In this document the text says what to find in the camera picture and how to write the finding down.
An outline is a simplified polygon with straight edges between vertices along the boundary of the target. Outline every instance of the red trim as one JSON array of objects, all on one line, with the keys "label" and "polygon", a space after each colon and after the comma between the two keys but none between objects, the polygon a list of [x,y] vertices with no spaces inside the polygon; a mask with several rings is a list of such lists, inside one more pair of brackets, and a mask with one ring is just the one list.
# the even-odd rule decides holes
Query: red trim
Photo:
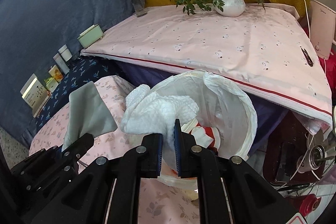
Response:
[{"label": "red trim", "polygon": [[292,224],[292,223],[293,223],[295,220],[297,220],[297,219],[299,219],[299,221],[300,221],[302,224],[304,224],[299,216],[296,216],[296,217],[295,217],[290,223],[288,223],[288,224]]},{"label": "red trim", "polygon": [[[114,56],[114,57],[118,57],[118,58],[125,58],[125,59],[137,60],[137,61],[142,61],[142,62],[149,62],[149,63],[154,63],[154,64],[160,64],[160,65],[165,65],[165,66],[171,66],[171,67],[176,67],[176,68],[182,68],[182,69],[194,70],[194,68],[189,68],[189,67],[187,67],[187,66],[184,66],[184,67],[183,67],[183,66],[179,66],[179,65],[172,65],[172,64],[167,64],[167,63],[157,62],[157,61],[151,61],[151,60],[143,60],[143,59],[133,58],[133,57],[125,57],[125,56],[118,56],[118,55],[112,55],[112,54],[102,54],[102,53],[97,53],[97,52],[83,52],[83,53],[87,53],[87,54],[99,54],[99,55],[108,55],[108,56]],[[241,85],[246,85],[246,86],[249,86],[249,87],[251,87],[251,88],[254,88],[254,89],[257,89],[257,90],[261,90],[261,91],[263,91],[263,92],[267,92],[267,93],[271,93],[271,94],[278,95],[278,96],[280,96],[280,97],[284,97],[284,98],[286,98],[286,99],[295,101],[295,102],[297,102],[297,103],[299,103],[299,104],[308,106],[308,107],[313,108],[313,109],[315,109],[315,110],[317,110],[317,111],[324,112],[324,113],[326,113],[326,114],[332,116],[332,114],[329,113],[329,112],[326,111],[326,110],[319,109],[319,108],[317,108],[317,107],[315,107],[315,106],[313,106],[313,105],[310,105],[310,104],[308,104],[308,103],[302,102],[302,101],[300,101],[300,100],[298,100],[298,99],[295,99],[295,98],[292,98],[292,97],[290,97],[290,96],[281,94],[281,93],[279,93],[279,92],[272,91],[272,90],[267,90],[267,89],[263,89],[263,88],[260,88],[260,87],[258,87],[258,86],[251,85],[251,84],[247,84],[247,83],[241,82],[241,81],[239,81],[239,80],[235,80],[235,79],[230,78],[230,77],[227,77],[227,76],[223,76],[223,77],[225,77],[225,78],[227,78],[227,79],[230,79],[230,80],[232,80],[232,81],[234,81],[234,82],[236,82],[236,83],[239,83],[239,84],[241,84]]]}]

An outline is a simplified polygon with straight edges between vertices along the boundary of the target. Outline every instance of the bed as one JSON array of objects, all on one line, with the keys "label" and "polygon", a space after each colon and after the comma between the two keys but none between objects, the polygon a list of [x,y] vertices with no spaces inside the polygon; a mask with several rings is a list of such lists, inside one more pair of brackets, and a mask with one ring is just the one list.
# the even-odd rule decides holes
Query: bed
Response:
[{"label": "bed", "polygon": [[[105,32],[81,54],[182,73],[207,70],[245,92],[332,124],[331,91],[309,38],[288,5],[248,5],[236,18],[182,7],[148,9]],[[307,64],[301,49],[314,62]]]},{"label": "bed", "polygon": [[[125,112],[125,97],[133,89],[127,81],[119,76],[107,76],[95,83],[100,96],[111,111],[117,125]],[[31,143],[29,154],[42,148],[62,145],[67,131],[69,106],[65,105],[38,132]],[[132,142],[120,129],[101,135],[94,140],[94,146],[81,158],[90,164],[99,156],[114,159],[124,155],[129,149],[140,145]],[[190,194],[181,189],[167,186],[155,179],[142,179],[139,200],[139,224],[184,224],[199,223],[199,209],[193,205]]]}]

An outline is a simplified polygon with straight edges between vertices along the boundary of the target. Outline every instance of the blue floral fabric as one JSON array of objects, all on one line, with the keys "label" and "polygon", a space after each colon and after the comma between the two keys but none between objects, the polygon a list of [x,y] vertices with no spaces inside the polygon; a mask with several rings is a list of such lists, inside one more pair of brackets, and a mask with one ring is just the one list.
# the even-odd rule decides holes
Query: blue floral fabric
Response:
[{"label": "blue floral fabric", "polygon": [[58,84],[39,116],[36,117],[37,132],[69,102],[69,94],[71,92],[90,81],[96,82],[100,78],[109,75],[118,75],[126,79],[124,73],[112,60],[81,57],[76,62],[76,66]]}]

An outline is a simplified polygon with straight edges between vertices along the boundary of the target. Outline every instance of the book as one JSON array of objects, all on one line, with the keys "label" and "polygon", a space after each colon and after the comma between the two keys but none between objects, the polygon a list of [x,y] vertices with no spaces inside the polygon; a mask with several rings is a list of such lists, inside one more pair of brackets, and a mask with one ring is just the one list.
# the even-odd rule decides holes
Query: book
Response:
[{"label": "book", "polygon": [[43,105],[49,99],[47,89],[33,74],[21,89],[21,95],[24,101],[31,107],[33,117],[36,117]]}]

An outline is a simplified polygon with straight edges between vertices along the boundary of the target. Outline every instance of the plastic bag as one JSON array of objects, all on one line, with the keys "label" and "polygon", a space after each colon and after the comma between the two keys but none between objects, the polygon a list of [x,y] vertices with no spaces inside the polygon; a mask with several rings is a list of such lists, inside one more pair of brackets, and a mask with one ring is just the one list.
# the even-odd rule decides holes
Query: plastic bag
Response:
[{"label": "plastic bag", "polygon": [[[197,120],[202,126],[216,127],[221,145],[218,155],[238,155],[247,160],[257,130],[257,113],[248,95],[233,81],[203,70],[171,76],[155,85],[151,92],[162,96],[188,95],[199,106]],[[162,164],[158,180],[169,186],[197,189],[195,179],[181,179]]]}]

